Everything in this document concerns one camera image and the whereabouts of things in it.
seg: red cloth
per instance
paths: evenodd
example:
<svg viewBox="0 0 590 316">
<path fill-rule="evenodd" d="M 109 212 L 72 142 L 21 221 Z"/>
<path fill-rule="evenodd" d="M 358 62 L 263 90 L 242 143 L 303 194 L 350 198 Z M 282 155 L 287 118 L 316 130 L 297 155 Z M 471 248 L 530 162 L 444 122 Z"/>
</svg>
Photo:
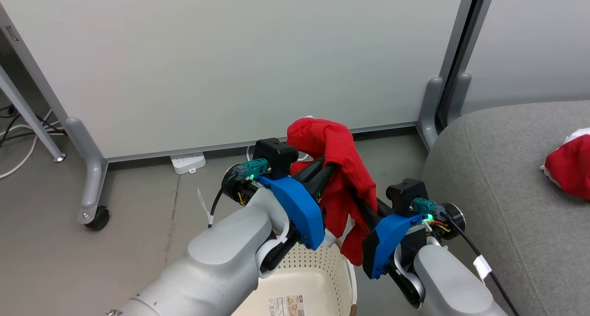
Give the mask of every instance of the red cloth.
<svg viewBox="0 0 590 316">
<path fill-rule="evenodd" d="M 590 135 L 581 135 L 547 156 L 545 167 L 568 194 L 590 201 Z"/>
<path fill-rule="evenodd" d="M 354 186 L 358 197 L 377 212 L 377 190 L 356 148 L 352 134 L 345 125 L 329 120 L 302 118 L 287 129 L 287 144 L 294 146 L 312 158 L 324 156 L 329 162 L 339 165 L 326 190 L 322 193 L 320 204 L 326 209 L 326 228 L 337 238 L 346 227 L 348 214 L 356 222 L 346 236 L 341 253 L 354 265 L 362 264 L 362 241 L 369 234 L 365 221 L 348 191 Z M 297 162 L 291 165 L 291 175 L 297 173 L 308 163 Z"/>
</svg>

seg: white tag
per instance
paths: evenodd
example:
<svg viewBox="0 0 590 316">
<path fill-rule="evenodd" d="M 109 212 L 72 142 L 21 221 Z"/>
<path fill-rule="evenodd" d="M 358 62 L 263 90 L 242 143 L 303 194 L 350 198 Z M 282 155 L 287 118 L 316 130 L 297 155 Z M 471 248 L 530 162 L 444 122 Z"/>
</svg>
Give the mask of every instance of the white tag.
<svg viewBox="0 0 590 316">
<path fill-rule="evenodd" d="M 205 206 L 205 201 L 203 200 L 203 196 L 201 195 L 201 190 L 199 188 L 196 188 L 196 194 L 199 196 L 199 201 L 205 213 L 207 213 L 207 221 L 209 222 L 209 225 L 213 225 L 213 216 L 209 213 L 209 210 L 207 210 L 207 207 Z"/>
<path fill-rule="evenodd" d="M 480 276 L 481 281 L 483 281 L 485 277 L 487 277 L 489 272 L 491 272 L 490 265 L 487 263 L 483 255 L 479 255 L 473 261 L 473 265 L 476 267 L 476 270 L 478 270 L 478 274 Z"/>
<path fill-rule="evenodd" d="M 305 316 L 303 295 L 268 299 L 268 316 Z"/>
</svg>

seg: power strip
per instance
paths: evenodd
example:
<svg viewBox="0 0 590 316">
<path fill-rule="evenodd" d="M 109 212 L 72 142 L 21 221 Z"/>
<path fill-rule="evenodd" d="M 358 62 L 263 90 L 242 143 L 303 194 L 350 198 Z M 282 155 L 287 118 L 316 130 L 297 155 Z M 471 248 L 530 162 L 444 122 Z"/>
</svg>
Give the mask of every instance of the power strip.
<svg viewBox="0 0 590 316">
<path fill-rule="evenodd" d="M 197 169 L 205 166 L 205 156 L 202 152 L 194 152 L 193 154 L 185 154 L 178 156 L 170 156 L 172 166 L 177 174 L 190 173 L 194 174 Z"/>
</svg>

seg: white wall panel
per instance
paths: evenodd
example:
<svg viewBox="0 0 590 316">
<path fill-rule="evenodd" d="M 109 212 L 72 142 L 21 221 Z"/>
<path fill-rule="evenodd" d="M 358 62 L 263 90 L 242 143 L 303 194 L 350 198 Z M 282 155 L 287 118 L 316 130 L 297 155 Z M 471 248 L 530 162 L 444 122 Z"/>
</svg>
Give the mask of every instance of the white wall panel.
<svg viewBox="0 0 590 316">
<path fill-rule="evenodd" d="M 106 158 L 416 121 L 460 0 L 0 0 Z"/>
<path fill-rule="evenodd" d="M 463 114 L 590 99 L 590 0 L 492 0 L 466 72 Z"/>
</svg>

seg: white laundry basket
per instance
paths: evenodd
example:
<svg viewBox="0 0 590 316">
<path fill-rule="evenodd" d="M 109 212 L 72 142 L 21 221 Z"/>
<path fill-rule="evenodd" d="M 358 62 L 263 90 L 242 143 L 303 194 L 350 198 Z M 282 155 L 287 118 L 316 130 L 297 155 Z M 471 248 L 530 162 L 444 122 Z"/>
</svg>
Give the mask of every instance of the white laundry basket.
<svg viewBox="0 0 590 316">
<path fill-rule="evenodd" d="M 312 251 L 298 243 L 232 316 L 356 315 L 354 267 L 340 247 Z"/>
</svg>

